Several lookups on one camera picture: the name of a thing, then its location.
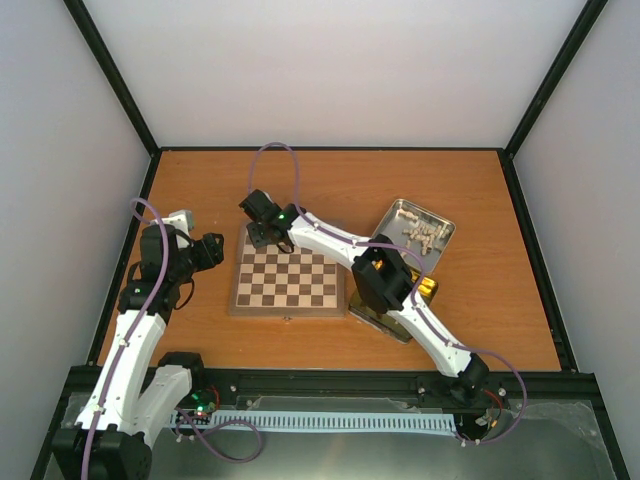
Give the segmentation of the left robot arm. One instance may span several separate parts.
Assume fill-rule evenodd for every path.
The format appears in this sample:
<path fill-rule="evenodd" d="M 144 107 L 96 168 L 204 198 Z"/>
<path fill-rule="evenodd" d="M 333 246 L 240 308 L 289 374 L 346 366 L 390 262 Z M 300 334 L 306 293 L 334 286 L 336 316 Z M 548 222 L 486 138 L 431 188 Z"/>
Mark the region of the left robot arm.
<path fill-rule="evenodd" d="M 152 223 L 140 259 L 127 274 L 112 345 L 93 391 L 73 424 L 60 428 L 52 453 L 66 479 L 146 479 L 152 449 L 171 413 L 208 390 L 200 354 L 170 352 L 146 384 L 149 362 L 171 315 L 184 306 L 183 285 L 224 260 L 224 238 L 190 237 L 185 220 Z"/>

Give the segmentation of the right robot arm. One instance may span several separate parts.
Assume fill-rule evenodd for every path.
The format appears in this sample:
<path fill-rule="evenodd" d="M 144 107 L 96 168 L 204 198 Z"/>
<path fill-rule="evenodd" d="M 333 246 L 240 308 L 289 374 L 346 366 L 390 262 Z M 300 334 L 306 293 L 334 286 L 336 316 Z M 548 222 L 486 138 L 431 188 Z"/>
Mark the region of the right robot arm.
<path fill-rule="evenodd" d="M 439 373 L 451 379 L 449 396 L 471 406 L 489 368 L 444 326 L 419 294 L 419 282 L 388 237 L 367 238 L 326 223 L 295 204 L 280 207 L 259 189 L 239 203 L 250 219 L 254 247 L 309 249 L 351 271 L 361 300 L 374 312 L 398 322 L 429 354 Z"/>

